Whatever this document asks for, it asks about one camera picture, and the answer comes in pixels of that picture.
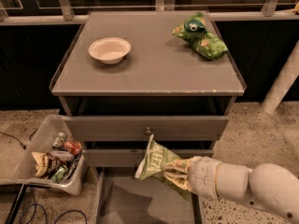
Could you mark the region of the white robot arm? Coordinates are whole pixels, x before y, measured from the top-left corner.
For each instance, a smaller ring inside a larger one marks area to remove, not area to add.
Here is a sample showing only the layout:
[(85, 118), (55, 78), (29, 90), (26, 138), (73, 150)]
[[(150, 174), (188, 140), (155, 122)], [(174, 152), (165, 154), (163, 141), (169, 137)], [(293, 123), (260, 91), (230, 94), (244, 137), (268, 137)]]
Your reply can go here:
[(276, 98), (235, 103), (212, 158), (195, 158), (183, 180), (201, 197), (232, 201), (299, 224), (298, 105)]

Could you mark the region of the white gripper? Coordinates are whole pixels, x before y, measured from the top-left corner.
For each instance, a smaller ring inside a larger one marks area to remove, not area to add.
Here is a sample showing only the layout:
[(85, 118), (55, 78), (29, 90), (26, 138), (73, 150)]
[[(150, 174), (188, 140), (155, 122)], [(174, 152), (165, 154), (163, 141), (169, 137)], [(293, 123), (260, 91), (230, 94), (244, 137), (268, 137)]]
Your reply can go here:
[(163, 170), (189, 171), (188, 175), (171, 172), (163, 172), (163, 175), (180, 189), (191, 191), (200, 197), (217, 199), (216, 179), (220, 165), (220, 161), (209, 157), (178, 159), (168, 162)]

